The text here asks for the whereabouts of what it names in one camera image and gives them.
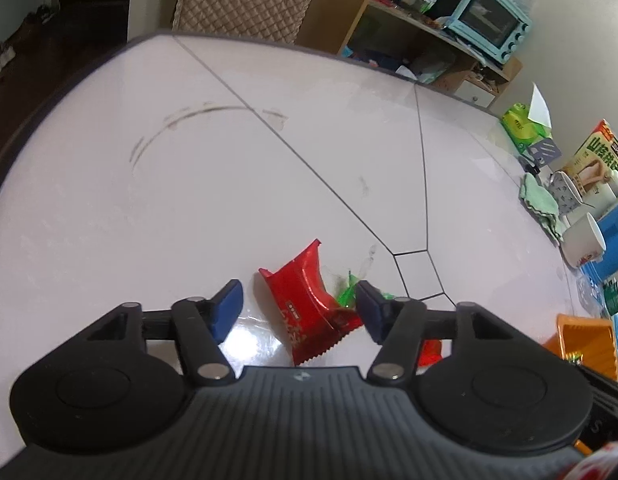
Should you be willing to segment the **small red foil packet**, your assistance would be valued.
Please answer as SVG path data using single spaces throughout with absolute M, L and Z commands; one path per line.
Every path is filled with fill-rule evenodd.
M 437 339 L 426 339 L 417 359 L 418 367 L 428 367 L 436 364 L 443 358 L 443 343 Z

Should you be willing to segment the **large red snack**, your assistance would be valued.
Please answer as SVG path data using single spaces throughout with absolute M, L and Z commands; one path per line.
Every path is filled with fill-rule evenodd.
M 316 238 L 281 269 L 258 270 L 283 318 L 295 366 L 329 351 L 362 326 L 355 309 L 342 307 L 326 290 Z

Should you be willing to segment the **green wrapped candy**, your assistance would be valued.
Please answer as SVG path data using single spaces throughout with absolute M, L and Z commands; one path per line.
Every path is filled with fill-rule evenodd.
M 344 287 L 336 296 L 337 303 L 345 309 L 356 309 L 356 284 L 359 282 L 359 278 L 355 274 L 348 272 L 347 278 L 344 282 Z

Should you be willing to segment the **orange plastic tray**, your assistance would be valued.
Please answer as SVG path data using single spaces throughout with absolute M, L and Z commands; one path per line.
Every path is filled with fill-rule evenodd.
M 618 382 L 615 329 L 609 320 L 559 314 L 555 334 L 542 346 L 565 361 L 582 360 L 585 366 Z

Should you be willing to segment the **green cap water bottle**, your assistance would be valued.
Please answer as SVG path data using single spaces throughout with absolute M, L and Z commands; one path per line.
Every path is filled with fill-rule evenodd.
M 605 307 L 612 318 L 618 314 L 618 278 L 610 278 L 603 286 Z

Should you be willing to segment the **white mug red print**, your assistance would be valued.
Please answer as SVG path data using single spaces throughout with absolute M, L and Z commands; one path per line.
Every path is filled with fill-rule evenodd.
M 568 266 L 574 269 L 603 259 L 606 242 L 592 214 L 587 212 L 564 232 L 560 249 Z

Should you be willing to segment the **green cloth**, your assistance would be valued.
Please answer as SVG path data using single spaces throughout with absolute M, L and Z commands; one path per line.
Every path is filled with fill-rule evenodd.
M 518 197 L 553 242 L 562 243 L 566 226 L 559 218 L 557 202 L 553 195 L 538 183 L 533 174 L 526 172 L 522 177 Z

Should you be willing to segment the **blue thermos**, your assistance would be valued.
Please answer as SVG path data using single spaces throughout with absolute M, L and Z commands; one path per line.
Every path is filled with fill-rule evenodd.
M 618 271 L 618 205 L 604 214 L 598 226 L 606 243 L 606 252 L 600 262 L 586 263 L 583 273 L 595 285 L 602 286 Z

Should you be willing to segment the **patterned white mug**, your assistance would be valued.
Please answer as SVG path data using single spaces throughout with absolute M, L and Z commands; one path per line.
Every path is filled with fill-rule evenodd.
M 561 216 L 566 216 L 583 204 L 578 188 L 564 171 L 553 172 L 548 180 L 548 192 L 556 201 Z

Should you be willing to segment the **green tissue pack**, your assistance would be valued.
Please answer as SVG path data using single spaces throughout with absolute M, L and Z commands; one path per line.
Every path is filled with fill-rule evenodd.
M 514 103 L 500 122 L 519 154 L 541 140 L 552 139 L 551 113 L 537 84 L 532 84 L 529 102 Z

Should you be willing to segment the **walnut drink box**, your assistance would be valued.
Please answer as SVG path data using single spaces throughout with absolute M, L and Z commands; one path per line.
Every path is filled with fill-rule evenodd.
M 602 119 L 562 168 L 581 195 L 597 184 L 618 184 L 618 136 Z

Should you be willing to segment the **wooden shelf unit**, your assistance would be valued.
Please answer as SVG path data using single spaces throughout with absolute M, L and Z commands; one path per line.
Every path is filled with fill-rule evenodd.
M 295 45 L 330 54 L 351 48 L 358 58 L 443 71 L 431 87 L 470 104 L 495 103 L 522 70 L 518 58 L 502 66 L 442 29 L 381 0 L 311 0 Z

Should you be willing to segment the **teal toaster oven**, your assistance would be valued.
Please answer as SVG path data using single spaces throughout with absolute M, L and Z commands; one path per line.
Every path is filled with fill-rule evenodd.
M 530 17 L 513 0 L 437 0 L 444 28 L 504 65 L 526 39 Z

